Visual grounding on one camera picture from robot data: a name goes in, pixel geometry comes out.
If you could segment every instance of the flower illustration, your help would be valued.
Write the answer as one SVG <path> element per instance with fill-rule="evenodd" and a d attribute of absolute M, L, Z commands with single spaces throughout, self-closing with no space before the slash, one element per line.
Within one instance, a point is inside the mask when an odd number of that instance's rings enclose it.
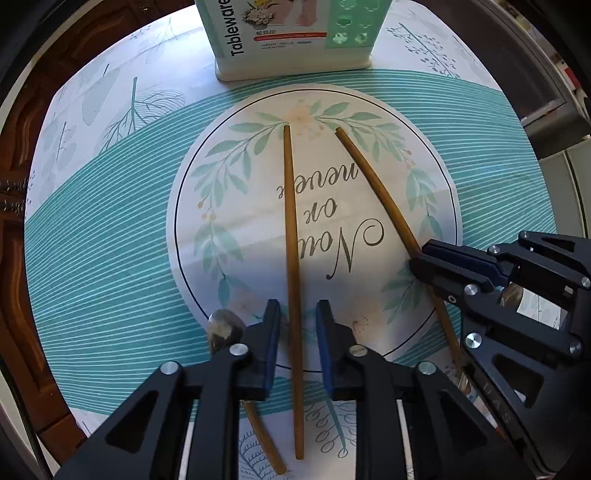
<path fill-rule="evenodd" d="M 242 19 L 251 25 L 268 25 L 275 17 L 275 14 L 269 10 L 271 5 L 269 1 L 255 0 L 254 5 L 248 4 Z"/>
<path fill-rule="evenodd" d="M 320 136 L 320 131 L 324 130 L 322 125 L 319 125 L 316 118 L 310 112 L 310 105 L 304 99 L 299 99 L 294 107 L 284 115 L 290 128 L 298 136 L 302 136 L 305 132 L 309 133 L 309 139 Z"/>

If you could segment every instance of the tablecloth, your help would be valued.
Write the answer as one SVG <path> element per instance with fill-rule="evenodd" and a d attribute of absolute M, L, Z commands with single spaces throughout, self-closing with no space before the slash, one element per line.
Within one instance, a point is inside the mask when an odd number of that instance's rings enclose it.
<path fill-rule="evenodd" d="M 49 366 L 87 434 L 162 362 L 209 358 L 205 331 L 171 271 L 167 205 L 195 140 L 253 95 L 333 85 L 396 109 L 443 159 L 466 245 L 513 241 L 522 229 L 555 231 L 541 171 L 510 104 L 467 46 L 421 5 L 393 2 L 369 70 L 224 84 L 213 61 L 196 8 L 184 9 L 82 68 L 43 123 L 25 211 L 27 280 Z M 457 330 L 459 314 L 449 308 Z M 438 323 L 392 360 L 414 365 L 424 358 L 454 374 Z M 306 382 L 304 401 L 307 442 L 317 445 L 309 447 L 312 457 L 343 459 L 328 463 L 327 475 L 351 476 L 350 406 L 330 402 L 315 380 Z M 258 408 L 265 419 L 289 416 L 288 378 L 276 377 Z M 252 432 L 242 433 L 247 445 Z M 286 450 L 293 442 L 289 432 L 275 441 Z M 295 478 L 315 475 L 286 461 Z"/>

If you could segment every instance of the leaf print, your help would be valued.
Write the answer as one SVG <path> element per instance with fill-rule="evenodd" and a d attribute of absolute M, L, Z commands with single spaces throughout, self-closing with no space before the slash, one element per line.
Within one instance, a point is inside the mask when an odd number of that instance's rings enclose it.
<path fill-rule="evenodd" d="M 406 287 L 408 286 L 408 283 L 410 282 L 409 280 L 392 280 L 389 281 L 388 283 L 386 283 L 386 285 L 384 285 L 382 287 L 381 292 L 385 292 L 388 290 L 396 290 L 397 288 L 402 288 L 402 287 Z"/>
<path fill-rule="evenodd" d="M 374 142 L 374 146 L 371 148 L 371 156 L 375 161 L 379 161 L 379 142 L 377 139 Z"/>
<path fill-rule="evenodd" d="M 244 152 L 238 152 L 236 155 L 234 155 L 234 156 L 232 157 L 232 159 L 230 160 L 230 163 L 229 163 L 229 165 L 230 165 L 230 166 L 232 166 L 232 165 L 234 165 L 234 164 L 235 164 L 235 163 L 236 163 L 238 160 L 240 160 L 240 157 L 242 156 L 242 154 L 243 154 L 243 153 L 244 153 Z"/>
<path fill-rule="evenodd" d="M 207 152 L 206 157 L 210 157 L 211 155 L 215 155 L 216 153 L 222 153 L 225 151 L 234 148 L 236 145 L 240 143 L 239 140 L 223 140 L 217 145 L 215 145 L 209 152 Z"/>
<path fill-rule="evenodd" d="M 231 173 L 228 173 L 228 176 L 230 177 L 230 180 L 238 190 L 240 190 L 244 195 L 248 193 L 246 183 L 244 183 L 240 178 L 236 177 L 235 175 L 232 175 Z"/>
<path fill-rule="evenodd" d="M 237 477 L 240 477 L 241 480 L 273 480 L 278 478 L 252 431 L 245 433 L 238 439 Z"/>
<path fill-rule="evenodd" d="M 213 186 L 212 183 L 208 183 L 207 185 L 205 185 L 199 195 L 201 195 L 202 198 L 205 198 L 207 195 L 209 195 L 211 193 L 212 186 Z"/>
<path fill-rule="evenodd" d="M 172 18 L 169 18 L 168 26 L 166 27 L 166 30 L 164 30 L 164 33 L 162 34 L 162 37 L 160 38 L 158 44 L 148 49 L 148 54 L 146 55 L 145 59 L 146 64 L 149 65 L 151 63 L 154 63 L 164 54 L 168 40 L 172 40 L 173 38 L 175 40 L 178 40 L 173 32 L 173 26 L 171 25 L 171 23 Z"/>
<path fill-rule="evenodd" d="M 414 284 L 414 293 L 413 293 L 413 308 L 417 308 L 421 303 L 421 299 L 423 298 L 423 286 L 419 282 L 415 282 Z"/>
<path fill-rule="evenodd" d="M 429 222 L 429 217 L 426 216 L 423 221 L 421 222 L 421 226 L 418 229 L 418 235 L 419 236 L 426 236 L 427 235 L 427 229 L 430 227 L 430 222 Z"/>
<path fill-rule="evenodd" d="M 408 308 L 411 306 L 412 302 L 413 302 L 413 292 L 409 288 L 409 290 L 407 290 L 404 295 L 404 300 L 402 301 L 402 306 L 400 307 L 400 310 L 403 312 L 406 312 L 408 310 Z"/>
<path fill-rule="evenodd" d="M 253 122 L 243 122 L 241 124 L 232 125 L 230 127 L 230 130 L 233 130 L 235 132 L 251 134 L 254 132 L 258 132 L 259 130 L 262 130 L 263 128 L 265 128 L 265 125 L 263 125 L 263 124 L 256 124 Z"/>
<path fill-rule="evenodd" d="M 360 132 L 364 133 L 364 134 L 370 134 L 371 135 L 371 130 L 365 128 L 365 127 L 359 127 L 359 126 L 355 126 L 355 128 L 357 130 L 359 130 Z"/>
<path fill-rule="evenodd" d="M 423 182 L 430 184 L 431 187 L 433 187 L 433 188 L 437 188 L 437 186 L 435 185 L 435 182 L 432 181 L 431 177 L 429 175 L 427 175 L 427 173 L 425 173 L 423 170 L 421 170 L 420 168 L 414 168 L 413 172 Z"/>
<path fill-rule="evenodd" d="M 407 262 L 404 264 L 404 266 L 400 270 L 398 270 L 398 273 L 396 275 L 398 277 L 406 277 L 406 278 L 410 278 L 410 279 L 414 278 L 414 275 L 410 271 L 410 267 L 408 266 Z"/>
<path fill-rule="evenodd" d="M 103 65 L 105 62 L 106 56 L 101 54 L 82 67 L 82 69 L 76 74 L 78 77 L 79 89 L 85 87 L 95 74 L 104 70 Z"/>
<path fill-rule="evenodd" d="M 320 100 L 316 100 L 312 105 L 310 105 L 310 115 L 314 115 L 319 109 L 322 102 Z"/>
<path fill-rule="evenodd" d="M 251 156 L 248 152 L 244 151 L 244 159 L 242 161 L 242 172 L 244 173 L 244 178 L 247 180 L 251 177 Z"/>
<path fill-rule="evenodd" d="M 107 125 L 99 143 L 96 154 L 101 154 L 120 140 L 137 132 L 151 122 L 167 113 L 174 112 L 184 105 L 184 95 L 176 90 L 156 90 L 137 93 L 138 77 L 134 77 L 131 99 L 124 104 Z"/>
<path fill-rule="evenodd" d="M 92 125 L 99 114 L 105 100 L 113 88 L 117 77 L 119 76 L 119 69 L 113 69 L 109 72 L 105 70 L 105 74 L 98 79 L 86 91 L 82 99 L 82 120 L 86 125 Z"/>
<path fill-rule="evenodd" d="M 348 106 L 349 102 L 335 103 L 334 105 L 331 105 L 326 110 L 324 110 L 324 112 L 322 112 L 322 116 L 338 115 L 339 113 L 342 113 L 345 110 L 347 110 Z"/>
<path fill-rule="evenodd" d="M 218 223 L 212 223 L 212 229 L 213 234 L 216 236 L 218 240 L 220 240 L 224 249 L 226 249 L 226 252 L 228 252 L 231 256 L 236 258 L 236 260 L 240 260 L 241 262 L 243 262 L 244 259 L 242 258 L 240 246 L 238 245 L 238 242 L 236 242 L 236 239 L 232 236 L 232 234 Z"/>
<path fill-rule="evenodd" d="M 400 127 L 396 124 L 393 124 L 393 123 L 376 125 L 376 128 L 380 128 L 380 129 L 386 130 L 388 132 L 394 132 L 396 130 L 400 130 Z"/>
<path fill-rule="evenodd" d="M 252 291 L 248 285 L 246 285 L 242 280 L 240 280 L 240 278 L 231 277 L 230 275 L 226 275 L 226 280 L 234 288 L 241 288 L 242 290 Z"/>
<path fill-rule="evenodd" d="M 417 204 L 417 180 L 413 175 L 413 171 L 408 174 L 407 178 L 407 202 L 410 211 L 412 212 Z"/>
<path fill-rule="evenodd" d="M 359 146 L 363 150 L 369 151 L 368 145 L 365 142 L 365 140 L 363 139 L 363 137 L 361 136 L 361 134 L 359 133 L 359 131 L 355 127 L 351 127 L 351 132 L 353 133 L 353 136 L 355 137 L 355 140 L 357 140 L 357 143 L 359 144 Z"/>
<path fill-rule="evenodd" d="M 43 151 L 49 150 L 57 133 L 57 121 L 53 119 L 47 128 L 41 133 L 41 141 L 43 142 Z"/>
<path fill-rule="evenodd" d="M 191 172 L 192 177 L 200 177 L 201 175 L 205 175 L 211 172 L 212 168 L 217 164 L 217 162 L 206 163 L 203 165 L 199 165 L 198 167 L 193 169 Z"/>
<path fill-rule="evenodd" d="M 393 133 L 393 132 L 389 132 L 389 135 L 390 135 L 391 137 L 398 138 L 399 140 L 401 140 L 401 141 L 403 141 L 403 142 L 406 142 L 406 138 L 404 138 L 402 135 L 395 134 L 395 133 Z"/>
<path fill-rule="evenodd" d="M 339 124 L 336 124 L 336 123 L 331 122 L 329 120 L 322 120 L 322 121 L 328 128 L 330 128 L 332 130 L 336 130 L 338 127 L 340 127 Z"/>
<path fill-rule="evenodd" d="M 386 148 L 394 156 L 394 158 L 396 160 L 398 160 L 398 161 L 404 161 L 404 159 L 400 155 L 400 152 L 398 151 L 398 149 L 396 148 L 396 146 L 389 139 L 386 139 Z"/>
<path fill-rule="evenodd" d="M 64 168 L 66 168 L 66 166 L 68 165 L 68 163 L 70 162 L 70 160 L 74 156 L 75 152 L 76 152 L 76 144 L 75 143 L 71 143 L 67 147 L 63 148 L 63 152 L 60 154 L 60 158 L 57 162 L 57 169 L 63 170 Z"/>
<path fill-rule="evenodd" d="M 265 147 L 267 146 L 267 142 L 269 141 L 269 136 L 271 135 L 271 131 L 265 135 L 263 135 L 261 138 L 259 138 L 256 143 L 255 143 L 255 148 L 252 149 L 253 153 L 255 155 L 258 155 L 259 153 L 261 153 L 263 150 L 265 150 Z"/>
<path fill-rule="evenodd" d="M 76 133 L 76 126 L 74 125 L 72 128 L 69 128 L 68 130 L 64 130 L 64 134 L 61 138 L 61 144 L 65 145 L 67 144 L 72 137 L 74 137 L 74 134 Z"/>
<path fill-rule="evenodd" d="M 402 297 L 398 297 L 396 299 L 393 299 L 392 301 L 389 301 L 386 304 L 386 306 L 384 307 L 384 311 L 397 309 L 398 307 L 400 307 L 401 303 L 402 303 Z"/>
<path fill-rule="evenodd" d="M 268 122 L 284 122 L 285 120 L 283 120 L 282 118 L 279 118 L 278 116 L 275 115 L 271 115 L 270 113 L 258 113 L 258 116 L 260 116 L 263 120 L 267 120 Z"/>
<path fill-rule="evenodd" d="M 228 302 L 230 300 L 230 285 L 228 285 L 226 277 L 222 277 L 220 279 L 220 283 L 217 287 L 217 299 L 219 300 L 222 308 L 228 306 Z"/>
<path fill-rule="evenodd" d="M 433 230 L 435 236 L 438 237 L 438 239 L 443 239 L 443 231 L 441 230 L 441 225 L 439 225 L 439 222 L 435 220 L 435 217 L 430 216 L 428 218 L 429 223 L 431 224 L 431 230 Z"/>
<path fill-rule="evenodd" d="M 374 119 L 380 118 L 380 117 L 378 115 L 375 115 L 375 114 L 369 113 L 369 112 L 357 112 L 357 113 L 354 113 L 353 115 L 351 115 L 349 118 L 351 120 L 363 121 L 363 120 L 374 120 Z"/>
<path fill-rule="evenodd" d="M 213 183 L 213 197 L 216 200 L 216 207 L 219 207 L 223 201 L 223 187 L 218 179 Z"/>
<path fill-rule="evenodd" d="M 197 233 L 195 234 L 195 240 L 194 240 L 194 254 L 197 255 L 197 252 L 199 251 L 199 248 L 201 247 L 201 245 L 203 245 L 204 241 L 207 240 L 209 238 L 209 236 L 211 235 L 212 229 L 209 225 L 209 223 L 206 223 L 205 225 L 202 225 L 201 227 L 199 227 L 199 229 L 197 230 Z"/>
<path fill-rule="evenodd" d="M 203 249 L 203 271 L 206 272 L 213 262 L 213 243 L 209 242 Z"/>

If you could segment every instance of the chopstick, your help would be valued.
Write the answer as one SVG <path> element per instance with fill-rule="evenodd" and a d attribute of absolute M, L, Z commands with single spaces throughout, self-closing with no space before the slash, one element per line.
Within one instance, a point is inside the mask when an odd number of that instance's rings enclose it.
<path fill-rule="evenodd" d="M 283 475 L 287 472 L 287 467 L 283 463 L 279 450 L 277 450 L 275 443 L 273 443 L 273 439 L 267 432 L 265 424 L 262 422 L 261 417 L 256 411 L 255 404 L 250 401 L 243 401 L 242 408 L 244 408 L 248 421 L 251 423 L 252 431 L 255 433 L 263 451 L 267 455 L 269 464 L 277 475 Z"/>
<path fill-rule="evenodd" d="M 302 460 L 304 458 L 304 366 L 301 345 L 300 259 L 297 246 L 296 190 L 289 125 L 283 127 L 283 162 L 294 444 L 295 458 Z"/>
<path fill-rule="evenodd" d="M 379 201 L 384 206 L 384 209 L 390 217 L 390 220 L 392 220 L 394 228 L 398 232 L 400 240 L 402 240 L 402 243 L 404 244 L 408 254 L 411 257 L 420 254 L 421 247 L 419 246 L 417 239 L 414 237 L 412 230 L 408 226 L 408 223 L 404 219 L 402 213 L 398 209 L 398 206 L 388 193 L 386 187 L 379 179 L 376 172 L 365 159 L 363 154 L 359 151 L 357 146 L 349 138 L 345 130 L 343 130 L 341 127 L 338 127 L 335 131 L 335 135 L 343 144 L 347 152 L 349 152 L 349 155 L 351 155 L 351 157 L 353 158 L 353 160 L 355 161 L 355 163 L 367 179 L 369 185 L 372 187 L 372 190 L 375 192 Z M 439 297 L 436 297 L 433 294 L 433 290 L 431 288 L 429 288 L 428 290 L 431 294 L 431 300 L 435 305 L 435 311 L 437 313 L 437 316 L 439 317 L 441 326 L 443 327 L 443 332 L 445 333 L 445 336 L 447 338 L 447 343 L 449 344 L 450 353 L 452 355 L 452 361 L 454 363 L 454 366 L 456 367 L 456 371 L 460 373 L 462 372 L 462 354 L 460 352 L 460 346 L 457 342 L 456 332 L 453 330 L 452 320 L 451 318 L 449 318 L 449 314 L 447 312 L 445 304 L 443 303 L 443 300 Z"/>

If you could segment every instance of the leaf pattern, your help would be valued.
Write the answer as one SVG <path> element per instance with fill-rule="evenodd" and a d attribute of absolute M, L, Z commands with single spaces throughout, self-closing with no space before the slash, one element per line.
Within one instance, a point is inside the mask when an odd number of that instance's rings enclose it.
<path fill-rule="evenodd" d="M 118 68 L 112 70 L 108 68 L 107 64 L 103 76 L 88 88 L 82 99 L 82 120 L 86 125 L 93 124 L 119 76 Z"/>
<path fill-rule="evenodd" d="M 333 402 L 330 398 L 313 403 L 304 409 L 306 421 L 320 429 L 315 441 L 322 453 L 336 450 L 338 458 L 345 458 L 349 448 L 357 445 L 357 415 L 354 401 Z"/>
<path fill-rule="evenodd" d="M 371 154 L 371 158 L 376 162 L 380 161 L 382 151 L 386 151 L 396 161 L 406 165 L 409 172 L 406 180 L 408 207 L 410 211 L 414 211 L 417 206 L 425 208 L 426 216 L 420 225 L 421 236 L 431 233 L 432 236 L 443 239 L 441 225 L 435 218 L 437 199 L 433 189 L 436 185 L 411 158 L 412 152 L 406 148 L 404 136 L 397 133 L 401 127 L 394 122 L 384 122 L 384 119 L 375 113 L 354 112 L 346 116 L 345 112 L 349 107 L 347 102 L 330 105 L 320 115 L 315 115 L 314 113 L 321 108 L 319 102 L 318 100 L 309 107 L 310 115 L 313 115 L 317 122 L 331 130 L 337 127 L 348 129 L 359 148 Z"/>
<path fill-rule="evenodd" d="M 134 77 L 130 103 L 117 114 L 103 132 L 98 145 L 98 154 L 105 152 L 140 128 L 184 106 L 185 99 L 182 92 L 155 90 L 138 93 L 137 83 L 138 78 Z"/>
<path fill-rule="evenodd" d="M 347 110 L 348 106 L 349 106 L 349 102 L 335 103 L 334 105 L 331 105 L 326 110 L 324 110 L 324 112 L 322 112 L 322 115 L 323 116 L 338 115 L 339 113 L 342 113 L 345 110 Z"/>
<path fill-rule="evenodd" d="M 381 291 L 387 295 L 394 295 L 384 306 L 384 312 L 388 315 L 386 324 L 390 324 L 398 314 L 406 312 L 411 306 L 413 310 L 416 309 L 423 299 L 425 289 L 423 284 L 413 277 L 408 264 L 405 264 L 396 274 L 396 278 L 386 283 Z"/>
<path fill-rule="evenodd" d="M 244 480 L 278 478 L 252 430 L 244 433 L 238 439 L 238 477 Z M 281 476 L 284 480 L 292 477 L 289 471 Z"/>
<path fill-rule="evenodd" d="M 307 107 L 313 120 L 334 130 L 337 127 L 348 129 L 361 150 L 371 154 L 374 161 L 384 156 L 383 152 L 392 155 L 395 161 L 405 164 L 408 177 L 406 179 L 406 197 L 409 209 L 425 208 L 426 215 L 420 224 L 420 236 L 431 234 L 437 238 L 443 237 L 442 228 L 435 215 L 437 213 L 437 199 L 434 195 L 435 183 L 425 171 L 418 168 L 411 158 L 412 152 L 405 146 L 405 137 L 398 133 L 401 127 L 395 122 L 384 122 L 379 115 L 371 112 L 346 113 L 349 102 L 338 102 L 323 109 L 322 101 L 316 100 Z M 209 218 L 206 225 L 202 225 L 195 235 L 195 255 L 203 247 L 203 269 L 211 270 L 212 281 L 217 281 L 217 295 L 220 305 L 229 303 L 232 289 L 249 289 L 240 279 L 231 277 L 224 271 L 223 264 L 228 257 L 243 261 L 242 251 L 233 237 L 220 222 L 216 220 L 216 211 L 223 205 L 225 192 L 228 188 L 235 188 L 242 194 L 248 194 L 248 180 L 252 174 L 252 156 L 257 157 L 267 148 L 273 131 L 277 138 L 282 139 L 282 126 L 287 123 L 279 116 L 266 112 L 257 112 L 261 122 L 240 122 L 228 127 L 230 135 L 210 147 L 206 157 L 216 159 L 195 166 L 191 177 L 196 179 L 195 191 L 200 191 L 199 209 L 205 208 L 203 218 Z M 397 277 L 384 285 L 382 293 L 386 294 L 384 311 L 387 312 L 387 323 L 394 321 L 401 312 L 415 309 L 423 298 L 424 288 L 414 279 L 408 267 L 403 268 Z M 330 410 L 332 403 L 326 404 Z M 328 446 L 332 449 L 336 437 L 330 439 Z M 342 448 L 346 447 L 341 438 Z"/>

